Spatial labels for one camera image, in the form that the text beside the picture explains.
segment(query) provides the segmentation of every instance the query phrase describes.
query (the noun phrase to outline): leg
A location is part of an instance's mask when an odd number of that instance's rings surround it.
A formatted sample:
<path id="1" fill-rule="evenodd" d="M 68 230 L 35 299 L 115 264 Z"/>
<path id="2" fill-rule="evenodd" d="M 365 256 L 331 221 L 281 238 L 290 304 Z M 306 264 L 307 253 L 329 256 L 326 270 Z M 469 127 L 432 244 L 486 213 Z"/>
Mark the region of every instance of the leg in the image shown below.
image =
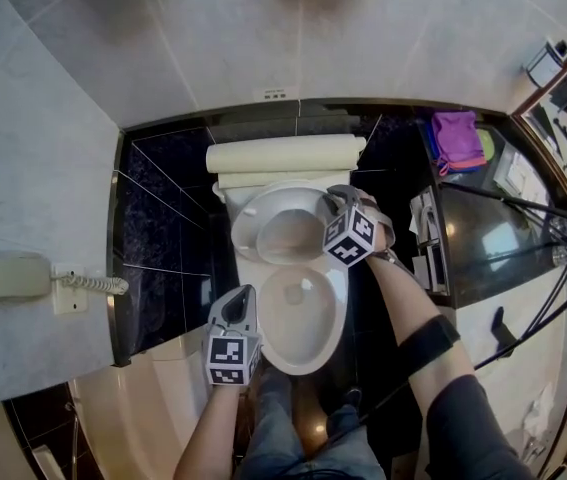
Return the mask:
<path id="1" fill-rule="evenodd" d="M 366 480 L 385 480 L 385 473 L 367 442 L 367 429 L 358 425 L 358 414 L 351 405 L 344 405 L 332 413 L 327 419 L 328 437 L 331 438 L 341 432 L 350 432 L 323 450 L 312 461 L 312 467 L 336 469 Z"/>
<path id="2" fill-rule="evenodd" d="M 273 367 L 265 370 L 258 393 L 254 435 L 236 478 L 270 478 L 305 457 L 292 425 L 292 385 Z"/>

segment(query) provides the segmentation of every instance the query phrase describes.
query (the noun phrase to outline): person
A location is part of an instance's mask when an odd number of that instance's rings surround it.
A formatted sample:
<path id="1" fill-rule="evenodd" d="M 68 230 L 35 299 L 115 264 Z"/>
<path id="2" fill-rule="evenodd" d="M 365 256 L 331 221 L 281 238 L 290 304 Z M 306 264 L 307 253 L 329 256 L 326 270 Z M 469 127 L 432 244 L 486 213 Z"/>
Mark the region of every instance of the person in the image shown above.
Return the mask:
<path id="1" fill-rule="evenodd" d="M 374 198 L 361 195 L 375 203 Z M 386 249 L 383 233 L 377 233 L 375 249 Z M 400 350 L 440 312 L 400 266 L 372 256 L 366 261 L 381 289 Z M 430 447 L 427 472 L 432 478 L 534 478 L 503 436 L 460 340 L 411 373 L 409 384 L 426 422 Z M 174 480 L 231 478 L 239 392 L 240 387 L 215 386 Z M 307 460 L 291 421 L 290 381 L 268 367 L 258 390 L 255 429 L 235 478 L 385 479 L 367 443 L 366 429 L 359 425 L 357 401 L 346 402 L 328 418 L 328 446 Z"/>

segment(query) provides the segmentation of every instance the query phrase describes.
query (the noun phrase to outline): white toilet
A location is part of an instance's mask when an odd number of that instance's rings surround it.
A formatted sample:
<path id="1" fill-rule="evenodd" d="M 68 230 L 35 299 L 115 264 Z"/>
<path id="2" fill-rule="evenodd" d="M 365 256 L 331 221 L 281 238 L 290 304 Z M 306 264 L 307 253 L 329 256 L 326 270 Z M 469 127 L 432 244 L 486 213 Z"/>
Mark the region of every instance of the white toilet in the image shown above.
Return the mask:
<path id="1" fill-rule="evenodd" d="M 343 332 L 347 268 L 321 250 L 329 219 L 321 199 L 337 184 L 349 184 L 349 172 L 214 189 L 232 222 L 239 281 L 257 293 L 262 352 L 289 375 L 318 370 Z"/>

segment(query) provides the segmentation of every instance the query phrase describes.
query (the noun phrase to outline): black strap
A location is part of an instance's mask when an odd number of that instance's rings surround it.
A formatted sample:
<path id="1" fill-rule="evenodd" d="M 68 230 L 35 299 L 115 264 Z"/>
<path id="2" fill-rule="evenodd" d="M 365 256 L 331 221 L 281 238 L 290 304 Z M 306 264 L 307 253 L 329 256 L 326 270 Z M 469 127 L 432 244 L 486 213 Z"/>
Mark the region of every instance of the black strap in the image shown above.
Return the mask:
<path id="1" fill-rule="evenodd" d="M 450 321 L 438 315 L 399 345 L 399 357 L 406 377 L 415 374 L 450 350 L 461 336 Z"/>

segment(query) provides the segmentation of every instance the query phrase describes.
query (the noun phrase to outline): black sleeve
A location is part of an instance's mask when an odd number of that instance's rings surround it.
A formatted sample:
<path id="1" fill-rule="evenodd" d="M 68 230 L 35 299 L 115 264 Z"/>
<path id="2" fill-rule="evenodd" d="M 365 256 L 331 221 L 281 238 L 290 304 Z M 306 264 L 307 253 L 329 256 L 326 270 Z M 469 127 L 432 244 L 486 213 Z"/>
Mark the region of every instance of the black sleeve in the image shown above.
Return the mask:
<path id="1" fill-rule="evenodd" d="M 532 479 L 501 432 L 474 375 L 452 381 L 427 413 L 433 479 Z"/>

